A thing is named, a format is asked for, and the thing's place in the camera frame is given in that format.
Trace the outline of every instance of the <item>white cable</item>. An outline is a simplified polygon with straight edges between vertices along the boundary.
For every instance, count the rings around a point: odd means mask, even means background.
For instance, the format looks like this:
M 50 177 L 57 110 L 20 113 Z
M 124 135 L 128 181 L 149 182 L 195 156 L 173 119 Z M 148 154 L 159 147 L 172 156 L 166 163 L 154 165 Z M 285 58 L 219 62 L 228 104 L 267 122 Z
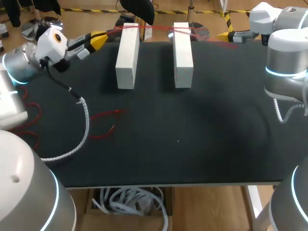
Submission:
M 294 109 L 296 108 L 305 108 L 305 105 L 304 104 L 296 104 L 296 105 L 293 105 L 292 107 L 290 107 L 290 109 L 288 110 L 287 114 L 285 114 L 285 117 L 284 119 L 282 118 L 281 114 L 280 114 L 280 111 L 279 111 L 279 106 L 278 106 L 278 102 L 276 99 L 274 99 L 274 105 L 275 105 L 275 109 L 276 109 L 276 113 L 277 113 L 277 117 L 279 119 L 279 121 L 282 123 L 282 124 L 285 124 L 290 115 L 292 114 L 292 112 L 294 111 Z
M 163 192 L 161 191 L 161 189 L 157 188 L 159 190 L 159 192 L 162 195 L 162 199 L 160 199 L 158 196 L 156 196 L 155 194 L 153 194 L 152 192 L 148 192 L 144 189 L 138 188 L 138 187 L 123 187 L 120 188 L 119 190 L 117 190 L 115 193 L 113 193 L 111 195 L 111 197 L 109 198 L 109 205 L 112 209 L 112 211 L 109 211 L 108 209 L 106 209 L 105 207 L 105 198 L 107 198 L 107 195 L 104 195 L 104 188 L 101 188 L 101 192 L 100 192 L 100 202 L 101 204 L 99 204 L 94 198 L 92 199 L 93 203 L 104 213 L 106 214 L 136 214 L 136 215 L 140 215 L 143 216 L 144 212 L 143 210 L 136 210 L 132 207 L 129 207 L 129 204 L 132 203 L 137 203 L 138 199 L 140 199 L 141 197 L 147 196 L 149 198 L 152 198 L 154 200 L 156 200 L 159 203 L 159 207 L 162 209 L 163 212 L 163 217 L 164 217 L 164 226 L 163 226 L 163 231 L 167 231 L 168 228 L 168 215 L 167 215 L 167 211 L 166 208 L 164 206 L 164 202 L 163 202 Z M 119 194 L 121 197 L 121 200 L 123 198 L 123 193 L 125 194 L 125 199 L 124 201 L 122 201 L 122 203 L 120 203 L 120 200 L 118 201 L 114 201 L 115 197 L 118 196 Z
M 163 191 L 162 191 L 160 188 L 158 188 L 158 187 L 154 187 L 154 188 L 156 188 L 157 190 L 159 190 L 160 195 L 162 196 L 161 200 L 162 200 L 162 202 L 164 202 L 164 194 L 163 194 Z
M 60 155 L 60 156 L 57 156 L 57 157 L 52 157 L 52 158 L 42 158 L 42 161 L 44 162 L 51 162 L 51 161 L 56 161 L 56 160 L 60 160 L 60 159 L 63 159 L 63 158 L 66 158 L 72 154 L 74 154 L 75 152 L 77 152 L 85 143 L 87 137 L 88 137 L 88 134 L 89 134 L 89 129 L 90 129 L 90 116 L 89 116 L 89 111 L 88 111 L 88 106 L 86 104 L 86 101 L 84 100 L 84 98 L 80 98 L 80 101 L 78 103 L 81 103 L 82 106 L 83 106 L 83 109 L 84 109 L 84 112 L 85 112 L 85 118 L 86 118 L 86 128 L 85 128 L 85 133 L 83 135 L 83 138 L 81 140 L 81 142 L 79 143 L 79 145 L 74 148 L 73 150 L 63 154 L 63 155 Z

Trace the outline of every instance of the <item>glowing blue ring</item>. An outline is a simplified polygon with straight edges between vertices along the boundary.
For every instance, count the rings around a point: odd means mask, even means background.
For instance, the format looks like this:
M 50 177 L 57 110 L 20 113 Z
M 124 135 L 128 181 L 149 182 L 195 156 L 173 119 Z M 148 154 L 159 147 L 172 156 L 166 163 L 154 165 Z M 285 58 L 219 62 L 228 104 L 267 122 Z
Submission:
M 301 28 L 302 28 L 303 23 L 304 23 L 304 20 L 305 20 L 305 18 L 307 17 L 307 15 L 308 15 L 308 10 L 305 12 L 305 14 L 303 15 L 302 19 L 300 20 L 300 23 L 299 23 L 299 25 L 298 25 L 298 29 L 301 29 Z
M 277 72 L 273 72 L 271 70 L 268 69 L 268 67 L 265 67 L 265 70 L 275 76 L 280 76 L 280 77 L 293 77 L 293 78 L 302 78 L 305 77 L 307 70 L 302 71 L 300 73 L 296 73 L 296 74 L 281 74 L 281 73 L 277 73 Z
M 295 175 L 295 172 L 297 170 L 298 166 L 294 169 L 294 172 L 293 172 L 293 175 L 292 175 L 292 179 L 291 179 L 291 190 L 292 190 L 292 195 L 293 195 L 293 198 L 294 198 L 294 201 L 295 201 L 295 204 L 300 212 L 300 214 L 303 216 L 303 218 L 306 220 L 306 222 L 308 222 L 308 217 L 307 215 L 305 214 L 304 210 L 302 209 L 302 207 L 300 206 L 299 202 L 298 202 L 298 199 L 297 199 L 297 196 L 295 194 L 295 189 L 294 189 L 294 175 Z
M 9 77 L 11 78 L 12 82 L 15 82 L 15 83 L 18 83 L 18 84 L 27 84 L 28 82 L 20 82 L 20 81 L 16 80 L 15 78 L 13 78 L 11 76 L 11 74 L 9 73 L 9 71 L 6 68 L 5 63 L 4 63 L 4 57 L 5 56 L 6 56 L 6 54 L 4 54 L 4 56 L 2 57 L 2 65 L 3 65 L 4 69 L 6 70 L 6 72 L 8 73 Z
M 59 184 L 58 184 L 58 180 L 56 178 L 56 176 L 54 175 L 54 173 L 51 171 L 52 175 L 53 175 L 53 178 L 54 178 L 54 181 L 56 182 L 56 200 L 54 202 L 54 206 L 53 206 L 53 209 L 50 213 L 50 216 L 49 218 L 47 219 L 45 225 L 43 226 L 43 228 L 40 229 L 40 231 L 44 231 L 46 230 L 47 226 L 49 225 L 49 223 L 51 222 L 51 219 L 53 218 L 54 216 L 54 213 L 57 209 L 57 206 L 58 206 L 58 202 L 59 202 Z

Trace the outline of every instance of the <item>white metal frame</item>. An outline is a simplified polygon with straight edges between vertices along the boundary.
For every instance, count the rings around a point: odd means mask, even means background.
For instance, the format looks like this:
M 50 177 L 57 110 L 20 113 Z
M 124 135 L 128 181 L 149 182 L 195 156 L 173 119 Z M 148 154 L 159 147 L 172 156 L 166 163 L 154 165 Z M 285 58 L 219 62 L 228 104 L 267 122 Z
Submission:
M 272 224 L 270 219 L 270 201 L 263 208 L 257 186 L 248 185 L 245 186 L 245 190 L 252 216 L 253 231 L 265 231 Z
M 228 0 L 219 0 L 219 1 L 222 8 L 222 15 L 224 15 L 224 13 L 227 10 Z

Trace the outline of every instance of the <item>black tablecloth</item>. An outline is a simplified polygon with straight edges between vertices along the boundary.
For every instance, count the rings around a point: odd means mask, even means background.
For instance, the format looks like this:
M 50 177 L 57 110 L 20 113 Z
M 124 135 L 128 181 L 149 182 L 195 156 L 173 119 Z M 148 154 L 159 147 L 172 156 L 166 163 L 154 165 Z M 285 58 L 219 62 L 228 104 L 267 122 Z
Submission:
M 168 42 L 141 43 L 134 90 L 118 90 L 115 64 L 119 44 L 100 51 L 55 76 L 87 101 L 90 115 L 102 117 L 73 157 L 48 164 L 66 187 L 144 184 L 199 184 L 281 181 L 307 155 L 308 120 L 301 110 L 279 123 L 264 92 L 266 47 L 253 41 L 238 48 L 193 42 L 191 89 L 175 89 L 173 49 Z M 28 102 L 42 118 L 40 157 L 76 147 L 84 132 L 80 104 L 46 77 L 27 85 Z M 286 112 L 292 104 L 282 102 Z M 30 118 L 35 108 L 29 108 Z M 24 139 L 30 144 L 33 140 Z

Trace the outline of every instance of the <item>white wooden block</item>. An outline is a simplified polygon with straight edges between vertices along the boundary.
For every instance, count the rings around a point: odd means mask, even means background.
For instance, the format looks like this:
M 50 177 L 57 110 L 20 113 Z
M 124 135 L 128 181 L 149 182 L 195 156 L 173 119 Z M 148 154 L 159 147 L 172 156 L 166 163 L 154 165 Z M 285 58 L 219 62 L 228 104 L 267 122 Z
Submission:
M 116 79 L 119 89 L 134 89 L 139 52 L 138 23 L 124 23 L 119 52 L 116 60 Z
M 190 88 L 193 78 L 193 55 L 188 23 L 174 23 L 173 57 L 176 88 Z

